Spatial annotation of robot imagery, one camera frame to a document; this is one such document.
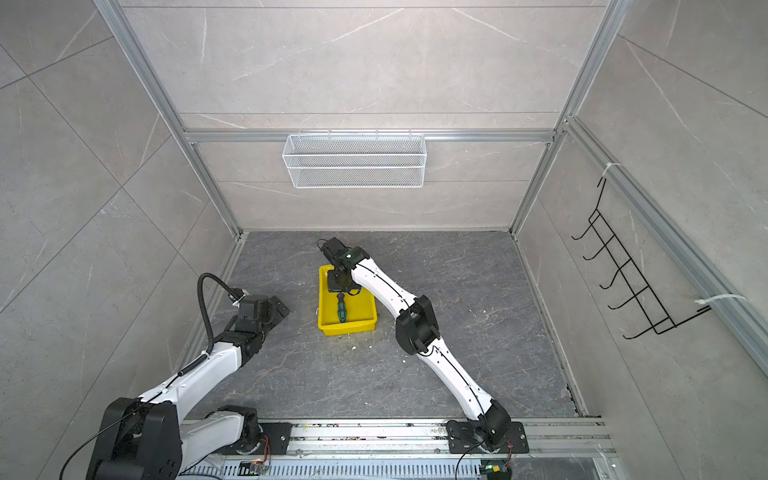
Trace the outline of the green handled screwdriver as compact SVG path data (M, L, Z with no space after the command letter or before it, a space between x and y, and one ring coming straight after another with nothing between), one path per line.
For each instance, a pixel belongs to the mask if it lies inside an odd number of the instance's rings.
M344 292L339 292L337 294L337 317L340 323L346 323L348 320Z

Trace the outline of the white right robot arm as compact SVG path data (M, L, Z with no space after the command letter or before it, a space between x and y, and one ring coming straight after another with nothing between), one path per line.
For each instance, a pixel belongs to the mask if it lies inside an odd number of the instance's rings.
M342 293L364 289L393 316L397 343L428 365L453 394L472 428L472 444L487 452L505 445L512 424L509 413L454 357L440 332L431 300L398 285L359 246L348 247L336 237L320 239L317 245L332 265L335 285Z

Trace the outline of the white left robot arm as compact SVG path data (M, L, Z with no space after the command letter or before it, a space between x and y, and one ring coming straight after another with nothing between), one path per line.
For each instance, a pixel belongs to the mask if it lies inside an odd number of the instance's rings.
M137 398L105 410L86 476L89 479L174 479L222 448L250 454L265 435L251 407L224 406L185 423L191 410L261 349L289 315L277 297L245 295L211 351Z

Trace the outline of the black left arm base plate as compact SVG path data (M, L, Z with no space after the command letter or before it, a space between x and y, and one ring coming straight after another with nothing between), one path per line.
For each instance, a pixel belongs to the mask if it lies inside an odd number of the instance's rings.
M221 455L285 455L288 450L292 424L288 422L246 423L240 438L233 444L215 451Z

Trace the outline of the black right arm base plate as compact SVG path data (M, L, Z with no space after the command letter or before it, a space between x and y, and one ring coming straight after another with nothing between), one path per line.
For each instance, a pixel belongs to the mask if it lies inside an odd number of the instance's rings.
M524 426L510 422L492 433L483 430L478 422L449 420L445 423L449 450L459 453L528 454L530 452Z

